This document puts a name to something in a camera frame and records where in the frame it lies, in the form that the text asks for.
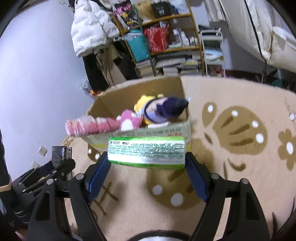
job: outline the plush toy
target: plush toy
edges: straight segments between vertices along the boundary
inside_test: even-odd
[[[125,110],[122,112],[121,115],[119,115],[116,120],[119,122],[120,131],[129,131],[129,130],[137,130],[139,129],[141,123],[142,123],[142,116],[137,116],[133,111],[131,110]]]
[[[188,106],[188,101],[177,97],[162,97],[149,100],[141,109],[144,120],[152,124],[162,124],[177,118]]]
[[[80,137],[116,131],[119,129],[119,122],[113,118],[93,118],[90,115],[84,115],[74,120],[67,120],[65,128],[68,136]]]
[[[157,95],[157,98],[162,98],[164,97],[163,94],[159,94]],[[141,98],[137,101],[137,103],[134,105],[133,107],[133,110],[134,112],[138,115],[138,116],[141,116],[142,115],[142,110],[143,110],[143,107],[146,105],[146,103],[150,100],[153,100],[155,99],[156,97],[155,96],[146,96],[146,95],[142,95]],[[151,124],[150,121],[144,119],[144,123],[146,125],[148,124]]]

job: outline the white puffer jacket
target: white puffer jacket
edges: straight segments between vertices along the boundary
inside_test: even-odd
[[[96,2],[78,0],[71,35],[76,56],[84,57],[103,48],[107,38],[119,36],[119,30]]]

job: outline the pink plastic-wrapped roll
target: pink plastic-wrapped roll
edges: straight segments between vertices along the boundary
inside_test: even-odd
[[[119,122],[112,118],[93,118],[84,115],[75,120],[67,120],[65,129],[68,136],[85,136],[90,134],[116,131],[119,129]]]

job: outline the black pants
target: black pants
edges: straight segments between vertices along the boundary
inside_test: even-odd
[[[109,87],[109,84],[107,83],[102,72],[98,69],[96,65],[96,56],[92,53],[82,58],[86,75],[92,90],[105,91]]]

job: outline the white curtain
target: white curtain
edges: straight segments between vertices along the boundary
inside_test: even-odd
[[[219,0],[204,0],[210,22],[225,21]]]

